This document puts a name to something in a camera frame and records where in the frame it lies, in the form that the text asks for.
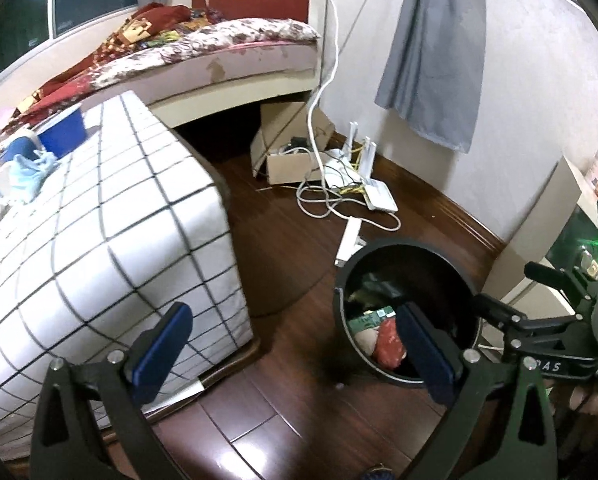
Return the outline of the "person's right hand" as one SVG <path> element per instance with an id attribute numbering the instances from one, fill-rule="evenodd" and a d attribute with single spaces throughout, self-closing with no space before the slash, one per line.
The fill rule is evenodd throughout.
<path id="1" fill-rule="evenodd" d="M 598 382 L 555 382 L 549 393 L 559 460 L 573 460 L 598 441 Z"/>

